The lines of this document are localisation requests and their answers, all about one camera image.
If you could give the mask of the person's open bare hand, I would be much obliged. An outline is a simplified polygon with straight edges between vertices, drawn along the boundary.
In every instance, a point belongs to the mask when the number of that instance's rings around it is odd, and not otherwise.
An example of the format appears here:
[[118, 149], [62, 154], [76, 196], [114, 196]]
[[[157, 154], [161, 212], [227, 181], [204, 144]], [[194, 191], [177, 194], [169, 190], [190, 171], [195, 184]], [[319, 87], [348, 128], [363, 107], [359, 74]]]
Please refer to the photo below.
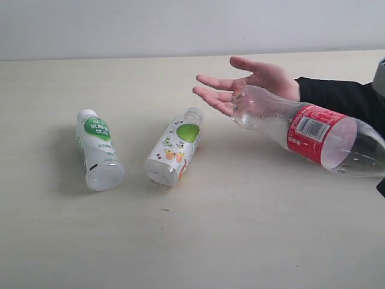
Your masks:
[[262, 87], [292, 101], [300, 100], [299, 84], [284, 68], [239, 56], [230, 57], [229, 63], [235, 69], [250, 72], [251, 75], [238, 79], [218, 79], [208, 75], [197, 75], [196, 80], [204, 87], [197, 86], [192, 89], [195, 95], [222, 114], [229, 117], [233, 115], [230, 104], [232, 97], [238, 95], [246, 85]]

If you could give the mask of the black sleeved forearm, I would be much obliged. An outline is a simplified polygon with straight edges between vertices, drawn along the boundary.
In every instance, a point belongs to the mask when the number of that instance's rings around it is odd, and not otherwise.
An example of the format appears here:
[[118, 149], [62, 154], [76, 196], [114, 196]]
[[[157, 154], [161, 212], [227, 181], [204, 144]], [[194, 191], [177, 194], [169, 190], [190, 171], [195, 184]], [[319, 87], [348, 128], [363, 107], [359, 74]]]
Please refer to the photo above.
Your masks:
[[355, 117], [384, 136], [384, 97], [372, 84], [300, 77], [300, 101]]

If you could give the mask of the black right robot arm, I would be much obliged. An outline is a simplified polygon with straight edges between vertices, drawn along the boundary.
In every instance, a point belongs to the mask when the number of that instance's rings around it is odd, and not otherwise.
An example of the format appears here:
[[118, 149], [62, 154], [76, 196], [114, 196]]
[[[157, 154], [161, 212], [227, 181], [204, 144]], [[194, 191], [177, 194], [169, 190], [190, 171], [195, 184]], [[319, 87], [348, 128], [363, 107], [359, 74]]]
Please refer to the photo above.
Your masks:
[[[384, 98], [385, 95], [385, 68], [384, 58], [379, 62], [374, 79], [372, 82], [373, 89]], [[377, 191], [384, 197], [384, 178], [376, 186]]]

